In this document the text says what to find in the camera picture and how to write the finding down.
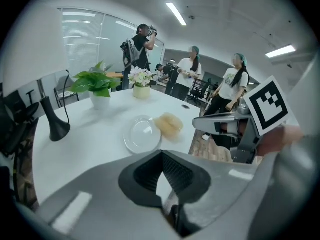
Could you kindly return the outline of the grey chair patterned cushion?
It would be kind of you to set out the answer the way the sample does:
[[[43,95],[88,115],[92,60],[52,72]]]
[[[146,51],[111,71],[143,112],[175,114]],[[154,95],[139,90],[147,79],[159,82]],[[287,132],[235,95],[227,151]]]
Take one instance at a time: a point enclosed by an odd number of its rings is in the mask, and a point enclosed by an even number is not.
[[[76,98],[76,101],[79,102],[79,95],[76,92],[70,91],[69,89],[74,84],[74,81],[69,76],[62,76],[56,87],[53,89],[54,96],[58,105],[58,108],[63,106],[63,102],[69,98]]]

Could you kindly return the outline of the person's right hand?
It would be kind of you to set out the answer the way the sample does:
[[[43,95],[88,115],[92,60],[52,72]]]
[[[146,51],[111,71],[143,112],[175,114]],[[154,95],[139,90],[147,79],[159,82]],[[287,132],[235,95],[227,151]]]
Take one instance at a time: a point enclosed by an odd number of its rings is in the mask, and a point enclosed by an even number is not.
[[[266,133],[257,146],[257,156],[280,152],[286,145],[291,145],[304,137],[299,126],[281,125]]]

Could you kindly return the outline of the black office chair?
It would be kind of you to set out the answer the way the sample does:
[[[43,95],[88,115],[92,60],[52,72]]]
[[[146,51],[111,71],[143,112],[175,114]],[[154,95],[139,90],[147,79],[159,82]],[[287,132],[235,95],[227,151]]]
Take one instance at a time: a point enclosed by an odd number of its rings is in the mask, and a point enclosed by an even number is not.
[[[26,140],[39,106],[38,102],[26,106],[17,90],[0,95],[0,153],[5,157],[15,154]]]
[[[196,100],[201,100],[205,97],[205,93],[210,86],[209,82],[196,79],[190,89],[190,96]]]

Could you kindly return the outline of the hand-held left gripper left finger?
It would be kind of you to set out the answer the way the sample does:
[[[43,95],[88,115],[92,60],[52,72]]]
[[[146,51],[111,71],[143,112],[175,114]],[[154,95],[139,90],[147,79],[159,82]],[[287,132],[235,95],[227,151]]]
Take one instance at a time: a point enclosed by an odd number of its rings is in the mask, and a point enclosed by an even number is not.
[[[95,166],[48,197],[37,214],[66,240],[180,240],[156,194],[173,150]]]

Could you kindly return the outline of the pink flower potted plant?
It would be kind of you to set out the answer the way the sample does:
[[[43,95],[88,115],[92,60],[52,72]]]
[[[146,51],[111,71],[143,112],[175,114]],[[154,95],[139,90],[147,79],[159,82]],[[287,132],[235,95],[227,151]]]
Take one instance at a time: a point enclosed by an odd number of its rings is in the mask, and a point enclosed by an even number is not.
[[[154,74],[139,67],[132,68],[128,75],[129,83],[133,86],[133,96],[137,99],[147,99],[150,96],[151,81]]]

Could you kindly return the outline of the yellow sponge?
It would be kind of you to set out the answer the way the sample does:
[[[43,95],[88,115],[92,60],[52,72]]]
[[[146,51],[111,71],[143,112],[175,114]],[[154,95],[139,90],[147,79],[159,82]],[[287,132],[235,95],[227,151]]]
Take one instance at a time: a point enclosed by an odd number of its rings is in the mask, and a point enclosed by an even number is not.
[[[163,137],[167,140],[176,142],[184,128],[183,122],[174,114],[165,112],[154,120],[155,126],[160,130]]]

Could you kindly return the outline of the white table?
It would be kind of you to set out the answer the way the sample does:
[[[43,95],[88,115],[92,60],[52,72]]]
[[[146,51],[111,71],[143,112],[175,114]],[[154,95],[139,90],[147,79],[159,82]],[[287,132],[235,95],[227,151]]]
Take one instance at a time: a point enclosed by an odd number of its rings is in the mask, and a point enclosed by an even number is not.
[[[163,138],[159,147],[187,154],[195,135],[192,121],[201,110],[157,90],[146,99],[133,96],[132,90],[114,92],[109,107],[94,109],[90,99],[75,102],[56,110],[56,115],[69,121],[70,131],[62,140],[50,140],[47,117],[42,116],[36,127],[32,173],[37,200],[43,203],[49,196],[85,171],[101,164],[129,157],[123,138],[130,120],[146,115],[157,118],[171,113],[183,122],[178,141]]]

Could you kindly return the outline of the green leafy potted plant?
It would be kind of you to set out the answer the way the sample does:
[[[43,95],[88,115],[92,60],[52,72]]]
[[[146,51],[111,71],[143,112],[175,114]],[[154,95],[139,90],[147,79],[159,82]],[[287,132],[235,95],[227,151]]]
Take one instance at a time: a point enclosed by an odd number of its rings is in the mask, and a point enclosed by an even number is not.
[[[106,75],[106,72],[113,67],[113,64],[105,65],[100,61],[89,71],[82,71],[73,78],[76,81],[68,89],[73,93],[89,93],[93,107],[98,111],[105,111],[111,100],[111,90],[120,85],[115,77]]]

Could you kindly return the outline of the frosted glass partition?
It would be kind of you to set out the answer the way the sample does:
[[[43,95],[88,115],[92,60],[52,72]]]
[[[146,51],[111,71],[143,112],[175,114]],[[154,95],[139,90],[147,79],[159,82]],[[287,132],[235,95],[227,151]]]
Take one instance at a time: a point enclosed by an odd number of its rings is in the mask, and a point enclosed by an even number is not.
[[[102,67],[112,65],[109,72],[124,69],[121,45],[134,36],[136,25],[87,9],[61,8],[60,11],[63,42],[72,77],[99,62]]]

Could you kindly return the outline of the long ceiling light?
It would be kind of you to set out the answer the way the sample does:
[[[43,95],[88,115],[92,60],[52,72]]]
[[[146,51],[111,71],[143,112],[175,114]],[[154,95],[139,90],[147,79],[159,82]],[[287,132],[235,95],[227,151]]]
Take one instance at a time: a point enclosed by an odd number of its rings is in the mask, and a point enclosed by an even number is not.
[[[268,52],[265,55],[268,58],[274,58],[274,57],[294,53],[295,51],[296,51],[296,49],[290,44],[290,45],[284,46],[282,48],[276,49],[274,51]]]
[[[173,15],[176,17],[176,19],[178,20],[178,22],[182,25],[182,26],[187,26],[186,21],[184,20],[183,16],[181,15],[181,13],[179,12],[179,10],[176,8],[176,6],[172,3],[172,2],[168,2],[166,3],[166,6],[170,9],[170,11],[173,13]]]

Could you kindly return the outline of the grey backpack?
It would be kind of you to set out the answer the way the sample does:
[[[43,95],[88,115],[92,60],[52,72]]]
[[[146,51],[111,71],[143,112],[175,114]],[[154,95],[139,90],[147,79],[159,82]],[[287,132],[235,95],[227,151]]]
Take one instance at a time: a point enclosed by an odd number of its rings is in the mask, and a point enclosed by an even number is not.
[[[138,50],[135,46],[135,42],[133,39],[127,39],[120,46],[123,52],[123,65],[124,71],[128,71],[132,68],[132,66],[137,65],[137,61],[140,59],[140,55],[142,50]]]

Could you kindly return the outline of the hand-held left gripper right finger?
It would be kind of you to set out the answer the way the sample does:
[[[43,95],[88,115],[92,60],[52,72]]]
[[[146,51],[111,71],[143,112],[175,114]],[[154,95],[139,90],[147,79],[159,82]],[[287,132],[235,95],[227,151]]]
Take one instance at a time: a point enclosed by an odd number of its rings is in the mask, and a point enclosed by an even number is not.
[[[162,240],[249,240],[257,167],[167,151],[162,155]]]

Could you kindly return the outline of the white plate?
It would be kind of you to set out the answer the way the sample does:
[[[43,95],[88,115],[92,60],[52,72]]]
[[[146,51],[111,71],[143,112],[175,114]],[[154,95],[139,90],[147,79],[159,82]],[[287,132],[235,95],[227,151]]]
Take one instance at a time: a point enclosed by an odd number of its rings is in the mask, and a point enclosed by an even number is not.
[[[133,154],[156,150],[161,138],[161,131],[155,125],[153,118],[147,115],[133,118],[123,130],[124,144]]]

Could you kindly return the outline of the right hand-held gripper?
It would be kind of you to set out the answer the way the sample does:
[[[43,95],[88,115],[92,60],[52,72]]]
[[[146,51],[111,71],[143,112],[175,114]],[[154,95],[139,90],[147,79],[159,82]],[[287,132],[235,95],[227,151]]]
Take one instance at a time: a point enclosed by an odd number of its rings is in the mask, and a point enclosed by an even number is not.
[[[274,76],[242,98],[237,112],[217,113],[192,120],[196,130],[211,135],[237,136],[233,149],[236,163],[251,164],[261,154],[261,146],[280,136],[293,115],[285,93]]]

